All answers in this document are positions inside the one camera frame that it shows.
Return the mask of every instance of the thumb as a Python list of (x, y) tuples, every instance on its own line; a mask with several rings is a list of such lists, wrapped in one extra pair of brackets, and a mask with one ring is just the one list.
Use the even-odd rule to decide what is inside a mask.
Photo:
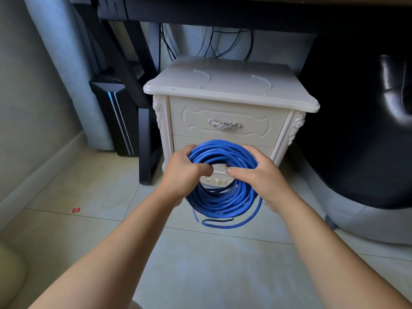
[(199, 176), (211, 176), (213, 173), (213, 167), (209, 164), (198, 163), (197, 164), (197, 171)]
[(226, 167), (226, 173), (240, 181), (251, 184), (253, 178), (254, 169), (240, 168), (240, 167)]

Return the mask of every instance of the white nightstand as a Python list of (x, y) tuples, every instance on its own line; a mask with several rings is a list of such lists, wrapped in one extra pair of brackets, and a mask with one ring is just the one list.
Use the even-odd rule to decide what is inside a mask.
[[(319, 104), (287, 65), (179, 57), (144, 91), (162, 137), (163, 171), (175, 150), (221, 139), (256, 146), (279, 165), (304, 123)], [(233, 179), (215, 165), (203, 183), (225, 186)]]

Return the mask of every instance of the desk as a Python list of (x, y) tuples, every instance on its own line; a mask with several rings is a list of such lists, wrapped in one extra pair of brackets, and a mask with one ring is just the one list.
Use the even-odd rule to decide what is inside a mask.
[[(412, 0), (70, 0), (139, 108), (139, 171), (150, 184), (162, 148), (152, 96), (142, 85), (159, 73), (160, 23), (312, 34), (410, 34)], [(123, 21), (145, 72), (140, 82), (109, 21)], [(147, 44), (140, 21), (150, 22)]]

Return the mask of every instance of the tile floor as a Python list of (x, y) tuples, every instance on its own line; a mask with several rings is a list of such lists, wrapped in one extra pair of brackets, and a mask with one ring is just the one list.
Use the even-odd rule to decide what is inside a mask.
[[(322, 207), (286, 156), (281, 170), (320, 215)], [(70, 265), (109, 234), (151, 193), (138, 183), (138, 159), (86, 149), (2, 232), (0, 240), (30, 265), (9, 309), (25, 309)], [(80, 207), (80, 212), (72, 213)], [(337, 233), (412, 300), (412, 247)], [(262, 206), (232, 230), (197, 223), (186, 201), (170, 216), (134, 300), (157, 308), (321, 308), (282, 220)]]

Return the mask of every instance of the baseboard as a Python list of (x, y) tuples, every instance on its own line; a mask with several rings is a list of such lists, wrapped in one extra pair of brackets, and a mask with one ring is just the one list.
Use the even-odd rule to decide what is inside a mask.
[(55, 176), (87, 146), (85, 132), (59, 150), (0, 203), (0, 230), (25, 208)]

